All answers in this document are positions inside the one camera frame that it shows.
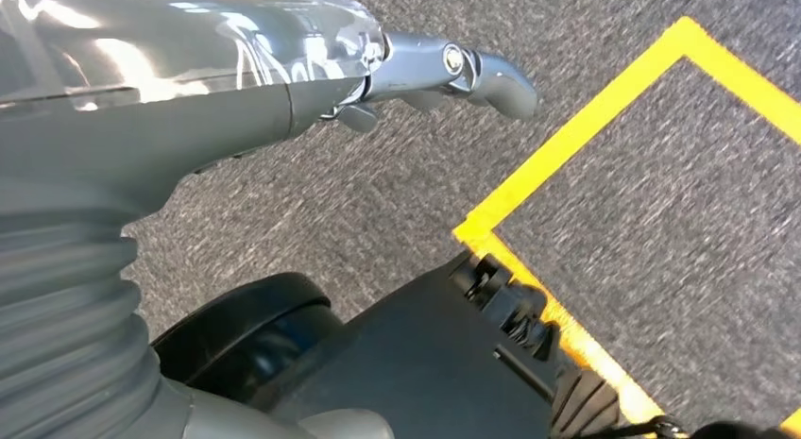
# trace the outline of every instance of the ribbed hose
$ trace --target ribbed hose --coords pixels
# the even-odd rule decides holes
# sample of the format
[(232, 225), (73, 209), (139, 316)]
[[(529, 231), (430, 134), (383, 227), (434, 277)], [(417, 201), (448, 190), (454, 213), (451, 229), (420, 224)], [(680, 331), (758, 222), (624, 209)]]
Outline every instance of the ribbed hose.
[(147, 409), (158, 363), (133, 314), (139, 289), (119, 276), (135, 258), (136, 244), (117, 227), (0, 235), (4, 435), (99, 437)]

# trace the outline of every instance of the gray carpet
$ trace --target gray carpet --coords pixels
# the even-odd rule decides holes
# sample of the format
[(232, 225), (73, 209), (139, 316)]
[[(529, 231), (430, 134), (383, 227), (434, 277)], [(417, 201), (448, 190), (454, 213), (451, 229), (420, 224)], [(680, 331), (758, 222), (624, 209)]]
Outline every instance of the gray carpet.
[[(801, 0), (361, 0), (389, 29), (536, 74), (532, 123), (383, 107), (189, 177), (133, 227), (157, 334), (239, 283), (310, 275), (345, 317), (460, 247), (451, 229), (678, 17), (801, 100)], [(801, 405), (801, 152), (682, 64), (499, 227), (656, 401), (697, 425)]]

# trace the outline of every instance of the gray plastic part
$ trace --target gray plastic part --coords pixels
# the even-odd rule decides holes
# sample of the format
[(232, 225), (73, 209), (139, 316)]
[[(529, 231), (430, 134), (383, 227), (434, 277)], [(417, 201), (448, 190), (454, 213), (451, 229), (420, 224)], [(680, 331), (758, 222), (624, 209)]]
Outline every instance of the gray plastic part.
[(299, 424), (320, 439), (395, 439), (386, 420), (367, 410), (328, 411), (304, 418)]
[(186, 174), (298, 135), (358, 81), (0, 110), (0, 437), (308, 437), (160, 375), (120, 234)]
[(446, 48), (459, 51), (453, 42), (432, 36), (386, 32), (386, 57), (367, 84), (365, 101), (397, 99), (404, 94), (438, 88), (455, 80), (461, 69), (450, 71)]
[(492, 106), (504, 116), (528, 119), (539, 109), (540, 97), (531, 81), (508, 60), (497, 55), (473, 52), (477, 72), (468, 101)]
[(382, 54), (378, 22), (354, 0), (0, 0), (0, 108), (363, 78)]
[(419, 111), (430, 111), (439, 107), (445, 100), (439, 92), (414, 92), (403, 96), (403, 101)]
[(336, 119), (356, 132), (370, 132), (378, 125), (376, 111), (364, 104), (343, 107)]

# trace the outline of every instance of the black wheel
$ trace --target black wheel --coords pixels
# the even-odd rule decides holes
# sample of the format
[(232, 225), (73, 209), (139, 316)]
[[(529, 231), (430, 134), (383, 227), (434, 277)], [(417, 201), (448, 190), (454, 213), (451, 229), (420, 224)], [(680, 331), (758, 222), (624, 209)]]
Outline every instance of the black wheel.
[(570, 358), (559, 375), (551, 422), (552, 438), (570, 438), (621, 424), (618, 393), (595, 372), (578, 368)]
[(167, 378), (247, 403), (342, 327), (330, 306), (305, 276), (278, 274), (209, 302), (162, 334), (153, 348)]

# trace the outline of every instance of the yellow floor marking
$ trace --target yellow floor marking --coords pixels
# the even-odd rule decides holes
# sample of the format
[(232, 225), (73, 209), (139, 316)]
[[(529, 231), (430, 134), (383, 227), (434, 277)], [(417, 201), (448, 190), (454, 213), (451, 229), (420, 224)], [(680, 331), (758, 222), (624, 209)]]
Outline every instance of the yellow floor marking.
[[(621, 394), (623, 414), (647, 421), (662, 410), (589, 333), (557, 302), (494, 232), (512, 211), (572, 158), (598, 132), (680, 59), (686, 57), (766, 120), (801, 144), (801, 105), (682, 17), (578, 111), (526, 162), (487, 196), (453, 234), (478, 256), (492, 254), (517, 279), (549, 298), (545, 319), (562, 328), (561, 345), (577, 362), (609, 381)], [(783, 428), (801, 435), (801, 410)]]
[(795, 411), (782, 422), (781, 429), (801, 439), (801, 409)]

